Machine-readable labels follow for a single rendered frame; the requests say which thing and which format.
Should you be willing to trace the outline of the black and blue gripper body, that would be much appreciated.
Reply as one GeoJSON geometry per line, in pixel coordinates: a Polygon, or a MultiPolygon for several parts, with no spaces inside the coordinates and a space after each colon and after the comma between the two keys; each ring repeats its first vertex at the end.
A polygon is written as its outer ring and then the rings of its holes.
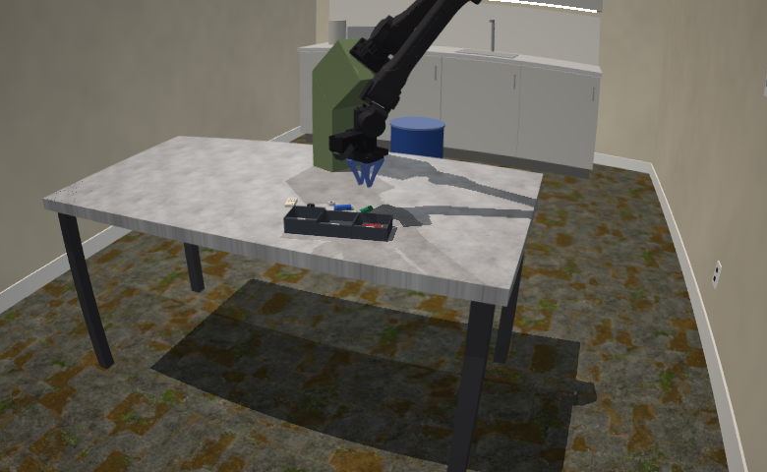
{"type": "Polygon", "coordinates": [[[368,163],[372,163],[384,158],[385,155],[388,155],[388,149],[383,147],[377,147],[377,138],[375,138],[375,151],[368,152],[368,153],[353,151],[352,153],[350,153],[347,159],[368,164],[368,163]]]}

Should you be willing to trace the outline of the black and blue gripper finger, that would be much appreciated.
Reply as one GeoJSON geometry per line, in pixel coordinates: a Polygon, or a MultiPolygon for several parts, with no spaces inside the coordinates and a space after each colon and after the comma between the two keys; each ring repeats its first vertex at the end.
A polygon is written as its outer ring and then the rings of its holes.
{"type": "Polygon", "coordinates": [[[356,178],[358,184],[362,185],[364,183],[364,179],[365,179],[364,178],[364,174],[363,174],[363,170],[362,170],[362,166],[361,166],[361,178],[359,176],[359,173],[358,173],[358,170],[357,170],[357,167],[356,167],[356,164],[360,163],[360,162],[359,161],[355,161],[355,160],[351,160],[351,159],[346,159],[346,162],[349,165],[350,169],[352,170],[353,174],[355,175],[355,178],[356,178]]]}
{"type": "Polygon", "coordinates": [[[363,173],[364,173],[364,177],[365,177],[365,181],[366,181],[366,184],[367,184],[368,188],[373,186],[373,183],[374,183],[374,180],[376,178],[376,175],[379,172],[379,170],[380,170],[381,166],[383,165],[383,163],[384,163],[384,158],[382,158],[382,159],[380,159],[378,161],[372,162],[372,163],[368,163],[368,164],[361,162],[363,173]],[[373,170],[373,173],[372,173],[372,176],[371,176],[371,180],[370,180],[370,168],[373,165],[375,165],[375,166],[374,166],[374,170],[373,170]]]}

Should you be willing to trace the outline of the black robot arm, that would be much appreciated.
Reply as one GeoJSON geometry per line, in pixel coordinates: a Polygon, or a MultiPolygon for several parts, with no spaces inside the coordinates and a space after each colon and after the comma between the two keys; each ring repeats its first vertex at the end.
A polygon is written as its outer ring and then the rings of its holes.
{"type": "Polygon", "coordinates": [[[479,5],[482,0],[416,0],[394,18],[388,15],[382,19],[368,40],[362,37],[351,48],[349,53],[375,76],[359,95],[370,106],[363,103],[354,108],[354,128],[359,132],[352,128],[329,136],[329,150],[335,159],[346,160],[352,151],[375,151],[375,138],[384,132],[388,113],[399,102],[411,71],[468,1],[479,5]],[[391,60],[389,54],[393,55],[391,60]]]}

